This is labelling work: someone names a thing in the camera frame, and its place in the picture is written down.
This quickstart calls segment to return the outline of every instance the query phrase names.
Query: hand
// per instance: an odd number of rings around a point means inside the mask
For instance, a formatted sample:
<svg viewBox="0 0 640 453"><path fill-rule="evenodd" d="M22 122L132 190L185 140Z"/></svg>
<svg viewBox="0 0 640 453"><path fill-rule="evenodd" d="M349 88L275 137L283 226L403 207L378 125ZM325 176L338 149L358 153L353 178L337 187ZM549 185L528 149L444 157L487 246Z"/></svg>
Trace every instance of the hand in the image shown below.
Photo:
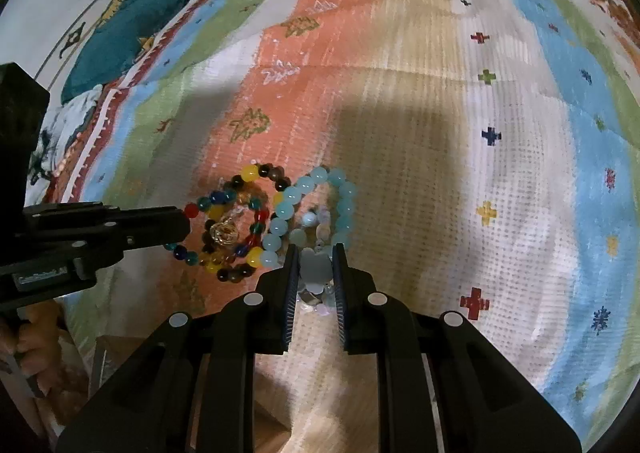
<svg viewBox="0 0 640 453"><path fill-rule="evenodd" d="M20 360L22 373L36 375L43 393L58 382L62 350L58 343L60 306L53 300L30 305L25 309L28 323L20 326L18 334L11 331L0 317L0 351L24 353Z"/></svg>

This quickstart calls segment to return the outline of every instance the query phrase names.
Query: red cross pattern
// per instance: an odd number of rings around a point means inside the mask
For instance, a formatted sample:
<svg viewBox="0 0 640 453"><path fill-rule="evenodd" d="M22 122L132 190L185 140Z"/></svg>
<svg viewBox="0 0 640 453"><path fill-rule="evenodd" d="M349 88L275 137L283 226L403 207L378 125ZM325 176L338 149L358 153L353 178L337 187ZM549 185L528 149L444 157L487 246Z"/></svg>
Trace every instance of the red cross pattern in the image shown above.
<svg viewBox="0 0 640 453"><path fill-rule="evenodd" d="M481 310L489 310L489 300L482 299L482 289L478 287L471 288L471 296L460 296L460 306L469 309L467 319L477 321Z"/></svg>

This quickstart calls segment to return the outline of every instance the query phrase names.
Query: blue cross pattern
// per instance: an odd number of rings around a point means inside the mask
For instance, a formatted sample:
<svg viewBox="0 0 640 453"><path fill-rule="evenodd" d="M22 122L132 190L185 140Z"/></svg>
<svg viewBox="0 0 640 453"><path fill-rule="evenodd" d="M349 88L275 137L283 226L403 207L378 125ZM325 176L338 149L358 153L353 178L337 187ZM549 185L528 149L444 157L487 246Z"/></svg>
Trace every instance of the blue cross pattern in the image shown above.
<svg viewBox="0 0 640 453"><path fill-rule="evenodd" d="M493 126L487 126L486 131L482 131L482 137L486 139L487 146L495 146L495 141L502 140L502 133L495 133L495 128Z"/></svg>

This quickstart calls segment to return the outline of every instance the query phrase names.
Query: blue stripe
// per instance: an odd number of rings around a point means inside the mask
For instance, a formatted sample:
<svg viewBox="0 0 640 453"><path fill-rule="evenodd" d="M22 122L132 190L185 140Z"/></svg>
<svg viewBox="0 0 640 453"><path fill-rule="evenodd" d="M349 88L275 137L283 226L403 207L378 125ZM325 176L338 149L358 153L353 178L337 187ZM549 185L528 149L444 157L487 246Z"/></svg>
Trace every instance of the blue stripe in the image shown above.
<svg viewBox="0 0 640 453"><path fill-rule="evenodd" d="M568 104L574 139L578 270L569 295L564 346L542 393L584 441L616 365L634 293L639 231L628 144L618 135L622 132L607 75L594 55L580 46L554 0L514 3L536 28L546 62ZM590 74L591 85L581 70ZM607 130L599 131L595 116ZM605 184L606 168L616 172L612 191ZM607 254L610 235L619 242L613 258ZM597 335L591 328L593 313L603 305L610 311L608 328ZM576 398L575 390L584 381L584 396Z"/></svg>
<svg viewBox="0 0 640 453"><path fill-rule="evenodd" d="M96 202L102 199L113 181L118 161L124 150L129 134L135 127L136 109L158 89L158 80L165 77L179 61L180 57L193 45L200 29L206 21L226 4L227 0L208 0L197 8L190 19L178 30L175 37L162 50L162 55L149 69L145 79L131 88L129 96L120 106L116 126L111 134L109 144L101 151L91 170L87 174L82 189L83 202Z"/></svg>

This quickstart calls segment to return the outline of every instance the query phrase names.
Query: teal pillow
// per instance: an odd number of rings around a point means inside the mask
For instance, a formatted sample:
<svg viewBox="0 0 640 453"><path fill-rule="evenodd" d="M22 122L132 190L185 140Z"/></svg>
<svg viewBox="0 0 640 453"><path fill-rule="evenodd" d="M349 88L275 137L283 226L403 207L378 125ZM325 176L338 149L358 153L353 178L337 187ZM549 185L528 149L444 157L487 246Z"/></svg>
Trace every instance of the teal pillow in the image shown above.
<svg viewBox="0 0 640 453"><path fill-rule="evenodd" d="M66 78L62 103L133 65L144 39L155 35L189 0L112 0Z"/></svg>

